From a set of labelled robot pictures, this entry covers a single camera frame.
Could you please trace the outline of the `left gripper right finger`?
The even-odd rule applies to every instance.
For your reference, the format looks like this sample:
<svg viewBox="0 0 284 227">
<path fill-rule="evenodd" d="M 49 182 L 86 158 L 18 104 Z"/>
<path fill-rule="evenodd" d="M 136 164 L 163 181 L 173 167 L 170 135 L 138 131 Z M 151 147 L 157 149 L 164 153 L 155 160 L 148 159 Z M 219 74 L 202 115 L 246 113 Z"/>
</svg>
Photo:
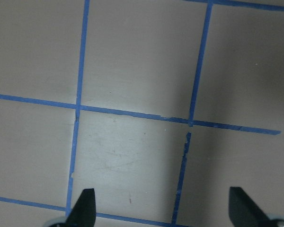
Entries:
<svg viewBox="0 0 284 227">
<path fill-rule="evenodd" d="M 229 218 L 234 227 L 276 227 L 241 187 L 229 189 Z"/>
</svg>

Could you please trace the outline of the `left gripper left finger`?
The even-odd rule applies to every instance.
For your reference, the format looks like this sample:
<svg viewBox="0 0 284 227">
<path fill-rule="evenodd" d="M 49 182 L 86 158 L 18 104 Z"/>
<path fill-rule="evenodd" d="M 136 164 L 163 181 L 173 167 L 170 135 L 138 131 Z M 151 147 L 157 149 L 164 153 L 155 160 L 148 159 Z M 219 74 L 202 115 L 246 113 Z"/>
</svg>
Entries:
<svg viewBox="0 0 284 227">
<path fill-rule="evenodd" d="M 93 227 L 96 221 L 94 189 L 84 189 L 65 221 L 66 227 Z"/>
</svg>

